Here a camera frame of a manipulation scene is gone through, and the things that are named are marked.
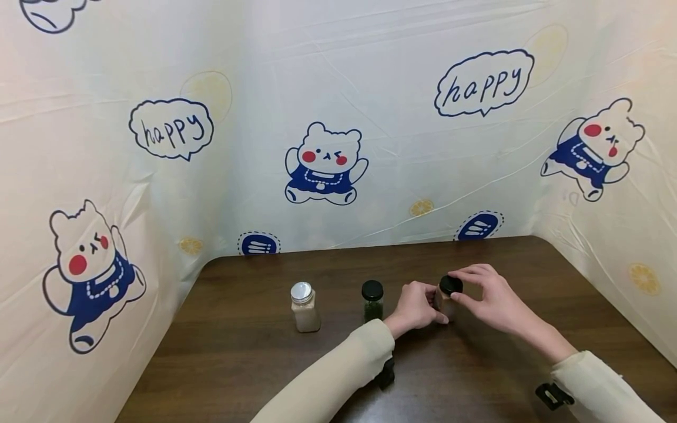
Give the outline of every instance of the black lid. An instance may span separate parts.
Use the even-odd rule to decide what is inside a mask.
[[[452,292],[463,292],[463,281],[456,277],[444,275],[439,281],[439,289],[447,295],[451,295]]]
[[[362,284],[362,298],[367,301],[378,301],[383,298],[383,285],[379,281],[368,280]]]

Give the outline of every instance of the blue bear outfit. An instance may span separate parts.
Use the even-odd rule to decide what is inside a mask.
[[[578,175],[589,179],[593,187],[601,190],[604,180],[607,177],[607,173],[609,173],[612,166],[600,163],[595,158],[591,157],[586,153],[585,147],[588,147],[588,145],[585,144],[577,134],[559,144],[557,150],[555,150],[549,158],[573,169]],[[584,161],[588,166],[584,169],[580,169],[576,164],[581,161]]]
[[[67,315],[73,316],[70,332],[77,332],[88,323],[98,319],[113,304],[122,300],[127,288],[134,282],[136,274],[134,267],[116,250],[113,260],[114,271],[103,282],[96,284],[95,279],[72,284],[70,304]],[[109,290],[117,286],[118,292],[111,298]]]
[[[318,194],[345,194],[353,189],[349,174],[350,170],[331,175],[329,178],[320,177],[300,164],[299,167],[292,172],[292,180],[289,182],[288,186],[296,188],[299,191],[310,191]],[[324,187],[321,190],[318,189],[319,183],[324,184]]]

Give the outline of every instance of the hand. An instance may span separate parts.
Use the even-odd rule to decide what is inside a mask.
[[[449,272],[449,276],[482,287],[482,301],[460,292],[453,293],[452,299],[494,329],[520,335],[542,322],[491,265],[468,266]]]
[[[527,307],[492,266],[472,265],[451,271],[449,276],[482,287],[482,301],[460,292],[451,295],[454,301],[494,329],[521,337],[551,363],[559,363],[578,352],[557,329]]]
[[[449,319],[433,308],[433,300],[437,287],[413,281],[402,287],[397,308],[383,323],[388,326],[394,339],[411,329],[425,328],[436,321],[446,325]]]

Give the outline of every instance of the glass bottle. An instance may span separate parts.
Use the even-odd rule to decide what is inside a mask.
[[[364,282],[362,298],[364,299],[364,323],[374,319],[383,320],[383,285],[376,280]]]
[[[315,291],[308,282],[298,282],[291,290],[292,311],[296,319],[297,330],[304,332],[317,332],[320,330],[322,320],[315,308]]]
[[[453,292],[463,292],[463,281],[444,275],[435,291],[435,308],[447,316],[449,321],[453,321],[456,314],[456,301],[450,297]]]

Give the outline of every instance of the blue oval patch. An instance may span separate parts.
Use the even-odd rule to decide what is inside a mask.
[[[280,249],[279,240],[271,233],[247,232],[240,239],[240,252],[245,256],[275,254]]]
[[[471,216],[458,231],[456,239],[483,240],[492,235],[503,224],[503,215],[497,212],[483,211]]]

